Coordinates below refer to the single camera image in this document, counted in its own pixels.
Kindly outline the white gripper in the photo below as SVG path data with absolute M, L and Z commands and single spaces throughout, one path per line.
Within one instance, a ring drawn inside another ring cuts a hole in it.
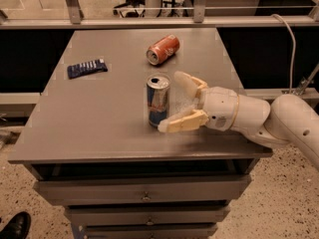
M 238 93 L 221 87 L 208 89 L 207 82 L 182 71 L 175 72 L 174 79 L 191 99 L 200 98 L 202 110 L 190 106 L 162 120 L 160 132 L 190 131 L 203 125 L 220 131 L 231 128 L 238 110 Z

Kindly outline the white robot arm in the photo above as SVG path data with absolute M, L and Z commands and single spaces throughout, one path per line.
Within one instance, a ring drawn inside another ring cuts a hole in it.
M 175 81 L 196 103 L 159 123 L 161 132 L 189 131 L 206 126 L 234 130 L 269 148 L 296 145 L 319 170 L 319 116 L 293 94 L 269 103 L 222 87 L 209 87 L 201 79 L 181 71 Z

